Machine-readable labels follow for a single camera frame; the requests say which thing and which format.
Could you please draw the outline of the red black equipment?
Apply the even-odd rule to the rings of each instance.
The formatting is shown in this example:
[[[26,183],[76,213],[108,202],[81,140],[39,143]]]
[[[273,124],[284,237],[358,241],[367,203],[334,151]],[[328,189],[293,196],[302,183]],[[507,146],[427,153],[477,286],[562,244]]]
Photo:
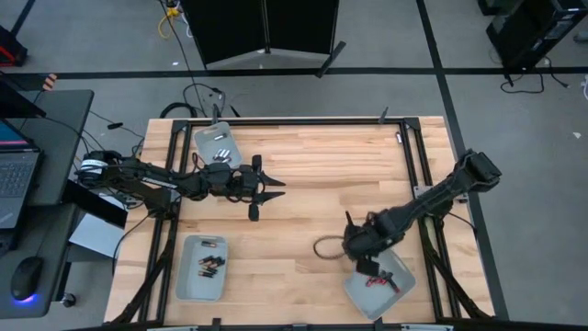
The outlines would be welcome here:
[[[22,66],[28,49],[18,42],[15,35],[0,25],[0,66]]]

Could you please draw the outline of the black flat panel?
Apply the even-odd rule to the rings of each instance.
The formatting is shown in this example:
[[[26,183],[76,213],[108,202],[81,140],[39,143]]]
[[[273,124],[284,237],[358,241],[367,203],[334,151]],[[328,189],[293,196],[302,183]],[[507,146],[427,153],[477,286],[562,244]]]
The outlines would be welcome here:
[[[71,202],[90,214],[123,228],[126,224],[128,213],[115,204],[104,200],[89,189],[68,180],[62,195],[63,202]]]

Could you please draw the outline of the black folding partition screen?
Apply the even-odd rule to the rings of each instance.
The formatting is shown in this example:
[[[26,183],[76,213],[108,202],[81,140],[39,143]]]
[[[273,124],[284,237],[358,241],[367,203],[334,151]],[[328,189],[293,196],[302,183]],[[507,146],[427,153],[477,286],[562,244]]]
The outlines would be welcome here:
[[[335,40],[340,0],[179,0],[205,66],[260,51],[321,55],[321,78],[346,43]]]

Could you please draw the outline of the light grey plastic bin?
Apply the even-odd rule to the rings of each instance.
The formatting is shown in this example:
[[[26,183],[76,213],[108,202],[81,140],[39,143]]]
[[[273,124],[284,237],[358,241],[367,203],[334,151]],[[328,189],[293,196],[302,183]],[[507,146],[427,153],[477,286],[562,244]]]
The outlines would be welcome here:
[[[388,283],[367,287],[370,277],[356,271],[345,281],[345,291],[351,301],[362,315],[373,321],[384,315],[416,285],[414,275],[392,250],[381,253],[375,261],[379,262],[377,277],[382,278],[385,272],[391,272],[401,290],[399,293],[395,293]]]
[[[202,241],[217,244],[217,247],[205,247]],[[217,257],[222,257],[226,263],[218,267],[214,278],[205,278],[198,275],[203,265],[198,261],[204,257],[213,256],[214,260],[209,264],[215,264]],[[179,300],[192,302],[216,302],[224,290],[227,276],[229,257],[228,241],[222,236],[216,235],[190,235],[183,245],[183,252],[180,257],[179,271],[175,286],[175,295]]]
[[[214,137],[223,133],[227,134],[226,138],[219,141],[214,141]],[[218,122],[208,126],[207,128],[197,131],[194,134],[194,141],[198,149],[198,155],[207,165],[212,163],[222,163],[220,160],[213,159],[214,154],[219,149],[229,151],[228,154],[231,156],[232,160],[230,163],[224,164],[227,164],[230,168],[238,168],[243,161],[243,157],[239,151],[236,140],[232,135],[231,127],[226,121]]]

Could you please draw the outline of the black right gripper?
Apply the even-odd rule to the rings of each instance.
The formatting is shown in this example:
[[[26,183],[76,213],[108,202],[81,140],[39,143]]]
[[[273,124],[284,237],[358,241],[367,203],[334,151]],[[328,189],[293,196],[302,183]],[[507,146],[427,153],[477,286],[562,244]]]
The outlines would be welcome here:
[[[361,225],[353,222],[349,211],[345,211],[346,226],[344,230],[343,249],[347,256],[356,262],[356,272],[369,276],[379,275],[377,257],[389,248],[389,218],[373,215]]]

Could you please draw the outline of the black desk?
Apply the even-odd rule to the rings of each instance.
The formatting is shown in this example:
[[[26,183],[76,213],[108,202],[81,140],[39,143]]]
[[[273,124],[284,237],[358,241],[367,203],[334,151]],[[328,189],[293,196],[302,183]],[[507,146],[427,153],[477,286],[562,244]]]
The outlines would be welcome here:
[[[15,230],[0,230],[0,320],[42,317],[56,300],[65,264],[70,233],[79,215],[68,196],[68,179],[80,142],[79,132],[94,97],[91,90],[45,92],[35,100],[47,116],[9,121],[40,148],[41,157],[28,186]],[[17,266],[26,258],[42,260],[39,280],[32,295],[22,301],[10,287]]]

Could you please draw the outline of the black equipment rack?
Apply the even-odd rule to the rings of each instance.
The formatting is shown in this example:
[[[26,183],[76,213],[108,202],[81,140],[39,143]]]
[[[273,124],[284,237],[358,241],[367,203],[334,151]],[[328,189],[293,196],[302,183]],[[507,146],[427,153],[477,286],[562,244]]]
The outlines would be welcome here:
[[[588,0],[504,0],[486,34],[504,68],[530,69],[588,16]]]

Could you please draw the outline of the dark grey laptop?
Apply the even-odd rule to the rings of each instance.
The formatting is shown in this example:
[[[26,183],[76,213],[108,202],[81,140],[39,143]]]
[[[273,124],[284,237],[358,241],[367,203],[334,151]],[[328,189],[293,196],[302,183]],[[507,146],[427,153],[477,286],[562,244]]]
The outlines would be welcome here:
[[[0,119],[0,230],[17,227],[41,157],[39,147]]]

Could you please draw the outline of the white sheet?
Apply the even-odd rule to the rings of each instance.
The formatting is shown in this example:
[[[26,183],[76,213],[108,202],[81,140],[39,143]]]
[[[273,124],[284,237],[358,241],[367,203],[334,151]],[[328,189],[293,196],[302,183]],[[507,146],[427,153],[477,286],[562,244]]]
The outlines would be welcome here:
[[[106,257],[118,256],[119,240],[124,230],[92,214],[86,214],[69,237],[69,242]]]

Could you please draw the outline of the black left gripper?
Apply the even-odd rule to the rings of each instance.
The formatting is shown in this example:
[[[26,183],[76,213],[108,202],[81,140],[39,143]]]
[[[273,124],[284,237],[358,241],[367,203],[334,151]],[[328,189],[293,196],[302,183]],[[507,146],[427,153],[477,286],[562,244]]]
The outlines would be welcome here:
[[[262,192],[253,196],[253,170],[259,181],[266,186],[285,187],[286,184],[269,177],[263,170],[263,160],[260,154],[252,157],[252,165],[240,165],[231,171],[228,184],[228,200],[231,202],[250,202],[248,218],[252,222],[259,221],[259,207],[265,202],[284,195],[284,192]]]

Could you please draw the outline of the black aluminium table frame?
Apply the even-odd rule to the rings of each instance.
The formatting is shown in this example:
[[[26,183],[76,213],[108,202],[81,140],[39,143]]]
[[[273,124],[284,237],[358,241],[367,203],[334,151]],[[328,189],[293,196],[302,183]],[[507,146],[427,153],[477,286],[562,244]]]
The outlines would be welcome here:
[[[209,197],[183,200],[175,243],[181,257],[190,235],[220,235],[229,257],[221,298],[179,300],[177,269],[157,280],[148,315],[166,295],[166,325],[371,326],[345,292],[353,264],[341,257],[345,211],[362,223],[370,211],[408,202],[413,187],[435,184],[456,157],[440,117],[233,119],[245,159],[263,158],[266,173],[286,184],[265,203],[258,222],[244,203]],[[396,132],[402,137],[398,143]]]

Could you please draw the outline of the black computer mouse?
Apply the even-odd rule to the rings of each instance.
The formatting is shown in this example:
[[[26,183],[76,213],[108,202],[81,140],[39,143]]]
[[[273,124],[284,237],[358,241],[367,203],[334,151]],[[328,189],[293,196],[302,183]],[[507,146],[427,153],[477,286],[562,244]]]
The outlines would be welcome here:
[[[17,265],[10,281],[10,292],[15,300],[25,301],[35,293],[43,265],[43,259],[36,256],[24,258]]]

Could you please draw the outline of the black monitor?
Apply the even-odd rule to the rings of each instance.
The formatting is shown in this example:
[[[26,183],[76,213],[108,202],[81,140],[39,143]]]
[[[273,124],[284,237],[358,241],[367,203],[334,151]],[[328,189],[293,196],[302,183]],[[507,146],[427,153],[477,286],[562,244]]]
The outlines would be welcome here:
[[[0,80],[0,118],[45,118],[46,112]]]

